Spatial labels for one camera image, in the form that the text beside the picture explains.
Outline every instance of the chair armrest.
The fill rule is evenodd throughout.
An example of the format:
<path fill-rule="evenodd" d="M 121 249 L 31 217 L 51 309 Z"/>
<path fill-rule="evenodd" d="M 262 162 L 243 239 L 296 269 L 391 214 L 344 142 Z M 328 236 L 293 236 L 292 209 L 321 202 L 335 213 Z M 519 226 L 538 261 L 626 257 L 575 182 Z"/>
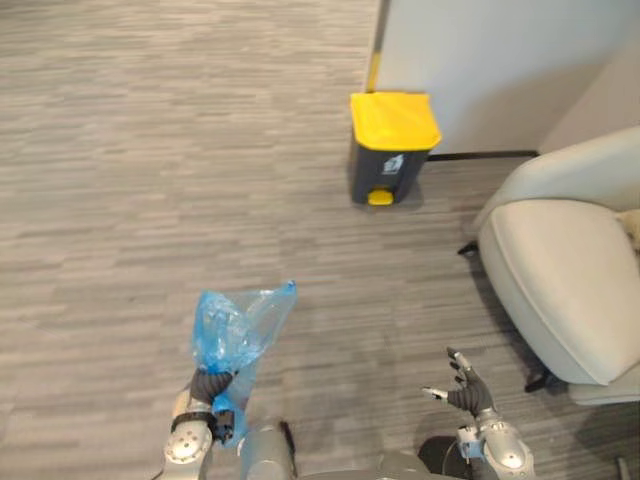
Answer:
<path fill-rule="evenodd" d="M 640 208 L 640 127 L 621 130 L 534 158 L 509 175 L 474 221 L 478 232 L 505 203 L 562 198 L 616 211 Z"/>

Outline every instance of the trash bin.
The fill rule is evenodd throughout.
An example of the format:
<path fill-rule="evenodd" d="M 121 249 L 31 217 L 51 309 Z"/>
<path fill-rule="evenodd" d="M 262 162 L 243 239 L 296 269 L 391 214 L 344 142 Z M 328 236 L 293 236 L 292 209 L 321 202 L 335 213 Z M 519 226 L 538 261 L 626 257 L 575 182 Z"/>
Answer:
<path fill-rule="evenodd" d="M 355 203 L 391 205 L 407 195 L 441 135 L 429 96 L 400 92 L 351 95 Z"/>

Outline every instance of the white armchair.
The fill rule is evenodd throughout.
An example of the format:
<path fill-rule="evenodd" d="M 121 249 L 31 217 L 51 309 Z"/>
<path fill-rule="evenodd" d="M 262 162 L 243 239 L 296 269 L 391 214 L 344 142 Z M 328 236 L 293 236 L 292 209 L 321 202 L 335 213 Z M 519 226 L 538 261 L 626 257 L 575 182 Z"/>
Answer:
<path fill-rule="evenodd" d="M 616 212 L 640 208 L 640 127 L 516 169 L 474 222 L 525 340 L 576 403 L 640 400 L 640 270 Z"/>

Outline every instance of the black chair leg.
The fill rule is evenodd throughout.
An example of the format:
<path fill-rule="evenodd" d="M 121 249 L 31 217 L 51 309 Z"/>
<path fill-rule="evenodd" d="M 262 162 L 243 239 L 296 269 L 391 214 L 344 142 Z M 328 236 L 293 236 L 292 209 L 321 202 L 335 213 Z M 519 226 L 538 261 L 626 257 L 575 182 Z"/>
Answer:
<path fill-rule="evenodd" d="M 458 255 L 462 255 L 463 257 L 471 257 L 477 252 L 478 252 L 478 242 L 474 240 L 473 242 L 467 243 L 464 247 L 458 250 Z"/>
<path fill-rule="evenodd" d="M 524 386 L 524 391 L 527 393 L 533 393 L 533 392 L 537 392 L 538 390 L 542 390 L 547 386 L 547 384 L 549 383 L 549 380 L 552 377 L 553 377 L 553 374 L 551 373 L 551 370 L 545 368 L 542 374 L 540 374 L 538 378 L 536 378 L 535 380 L 532 380 L 531 382 L 527 383 Z"/>

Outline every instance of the yellow stripe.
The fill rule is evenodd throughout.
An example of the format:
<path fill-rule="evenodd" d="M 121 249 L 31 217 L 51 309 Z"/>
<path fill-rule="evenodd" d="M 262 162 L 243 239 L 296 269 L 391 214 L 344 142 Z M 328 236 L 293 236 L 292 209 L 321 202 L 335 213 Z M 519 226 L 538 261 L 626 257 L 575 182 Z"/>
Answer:
<path fill-rule="evenodd" d="M 367 196 L 367 201 L 369 205 L 375 205 L 375 206 L 391 205 L 393 203 L 393 193 L 387 190 L 378 188 L 369 192 L 369 195 Z"/>
<path fill-rule="evenodd" d="M 367 79 L 367 92 L 373 92 L 376 89 L 378 81 L 378 68 L 380 67 L 380 52 L 375 52 L 371 56 L 371 69 L 369 70 L 369 78 Z"/>

